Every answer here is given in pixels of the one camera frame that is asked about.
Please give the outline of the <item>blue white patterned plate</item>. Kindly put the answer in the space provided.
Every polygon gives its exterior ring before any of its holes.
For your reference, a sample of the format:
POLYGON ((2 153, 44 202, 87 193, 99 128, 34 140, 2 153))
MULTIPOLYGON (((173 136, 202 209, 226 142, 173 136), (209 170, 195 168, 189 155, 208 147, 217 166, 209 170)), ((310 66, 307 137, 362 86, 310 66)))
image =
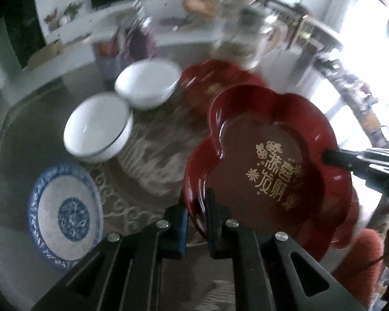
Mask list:
POLYGON ((35 181, 27 209, 29 230, 39 253, 68 271, 103 238, 100 194, 78 164, 47 168, 35 181))

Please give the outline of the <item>red flower plate gold text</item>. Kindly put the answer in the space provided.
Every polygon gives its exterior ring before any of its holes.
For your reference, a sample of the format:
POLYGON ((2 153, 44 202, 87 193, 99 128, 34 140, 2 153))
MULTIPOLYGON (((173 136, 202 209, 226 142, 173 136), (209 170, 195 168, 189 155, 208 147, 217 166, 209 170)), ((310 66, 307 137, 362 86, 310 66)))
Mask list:
POLYGON ((330 123, 303 96, 232 86, 208 111, 208 134, 186 165, 189 215, 206 234, 206 192, 257 232, 289 234, 316 260, 347 247, 358 220, 350 173, 324 164, 338 150, 330 123))

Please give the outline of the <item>white ribbed bowl black rim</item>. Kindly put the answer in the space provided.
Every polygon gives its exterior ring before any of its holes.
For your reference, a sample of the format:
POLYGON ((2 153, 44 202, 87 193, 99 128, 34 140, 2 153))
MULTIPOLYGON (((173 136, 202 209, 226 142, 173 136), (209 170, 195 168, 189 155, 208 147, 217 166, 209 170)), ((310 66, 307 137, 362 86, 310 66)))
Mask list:
POLYGON ((98 93, 71 113, 64 128, 64 147, 85 163, 103 163, 121 151, 132 128, 130 105, 115 92, 98 93))

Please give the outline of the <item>white bowl blue text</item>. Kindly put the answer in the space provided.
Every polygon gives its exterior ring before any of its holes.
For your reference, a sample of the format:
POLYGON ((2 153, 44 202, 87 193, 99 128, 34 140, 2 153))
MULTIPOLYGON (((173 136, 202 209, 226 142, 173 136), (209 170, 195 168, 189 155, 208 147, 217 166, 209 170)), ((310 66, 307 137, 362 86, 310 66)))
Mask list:
POLYGON ((152 110, 175 91, 183 71, 166 58, 144 59, 127 66, 114 83, 114 90, 136 110, 152 110))

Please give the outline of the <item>purple thermos jar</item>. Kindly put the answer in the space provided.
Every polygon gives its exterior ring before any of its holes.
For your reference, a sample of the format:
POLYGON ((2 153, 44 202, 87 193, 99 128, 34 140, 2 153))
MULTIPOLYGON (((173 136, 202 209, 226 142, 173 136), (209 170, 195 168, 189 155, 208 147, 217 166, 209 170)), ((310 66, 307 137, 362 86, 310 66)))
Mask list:
POLYGON ((157 56, 152 17, 148 16, 141 0, 135 0, 131 24, 126 31, 126 47, 134 62, 157 56))

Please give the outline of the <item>white tv cabinet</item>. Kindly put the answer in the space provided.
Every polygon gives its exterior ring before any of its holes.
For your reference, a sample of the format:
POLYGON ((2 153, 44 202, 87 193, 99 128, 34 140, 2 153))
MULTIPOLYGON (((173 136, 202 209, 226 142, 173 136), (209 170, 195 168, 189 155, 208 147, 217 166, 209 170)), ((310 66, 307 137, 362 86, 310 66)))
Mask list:
MULTIPOLYGON (((95 62, 96 56, 93 44, 97 41, 109 41, 120 27, 128 27, 132 19, 132 2, 125 2, 115 6, 90 13, 77 18, 63 27, 50 32, 45 36, 45 42, 51 44, 61 41, 63 44, 62 57, 68 66, 77 68, 95 62)), ((144 10, 152 19, 149 27, 154 36, 155 44, 161 48, 165 46, 186 44, 211 44, 218 39, 218 32, 213 23, 193 22, 174 28, 177 22, 171 25, 161 25, 166 18, 177 18, 174 8, 181 7, 173 0, 144 0, 144 10)))

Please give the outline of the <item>green potted plant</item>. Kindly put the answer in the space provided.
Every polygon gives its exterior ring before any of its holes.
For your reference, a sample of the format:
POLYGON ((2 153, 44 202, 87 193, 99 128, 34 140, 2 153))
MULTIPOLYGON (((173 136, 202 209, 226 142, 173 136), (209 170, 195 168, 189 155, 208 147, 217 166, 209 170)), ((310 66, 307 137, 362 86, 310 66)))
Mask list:
POLYGON ((63 16, 66 16, 70 21, 76 19, 79 15, 79 11, 84 5, 84 1, 74 1, 71 2, 68 7, 64 10, 63 16))

